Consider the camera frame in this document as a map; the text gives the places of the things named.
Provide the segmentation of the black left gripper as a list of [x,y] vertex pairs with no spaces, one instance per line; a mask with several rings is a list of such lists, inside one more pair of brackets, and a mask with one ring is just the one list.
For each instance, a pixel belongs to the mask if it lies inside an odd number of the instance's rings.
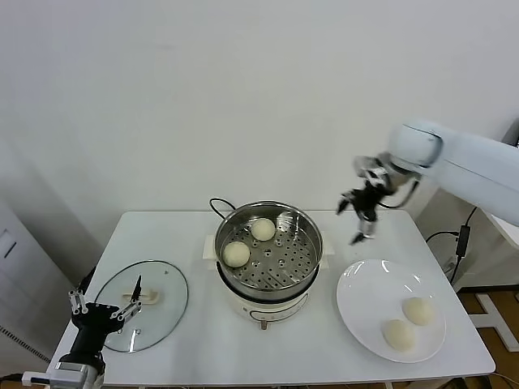
[[71,353],[100,353],[107,336],[121,330],[124,322],[137,314],[142,306],[139,299],[142,290],[142,276],[137,279],[130,302],[125,307],[118,310],[117,306],[86,304],[84,293],[91,283],[96,268],[94,266],[79,284],[68,293],[71,304],[71,320],[78,329],[71,347]]

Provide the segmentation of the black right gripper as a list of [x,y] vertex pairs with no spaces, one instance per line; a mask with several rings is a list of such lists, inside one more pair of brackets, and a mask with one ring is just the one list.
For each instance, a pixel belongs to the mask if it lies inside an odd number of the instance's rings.
[[361,219],[358,222],[358,231],[352,237],[350,245],[356,245],[375,236],[377,215],[375,208],[384,197],[382,186],[366,184],[362,189],[353,189],[341,195],[336,214],[343,213],[352,207]]

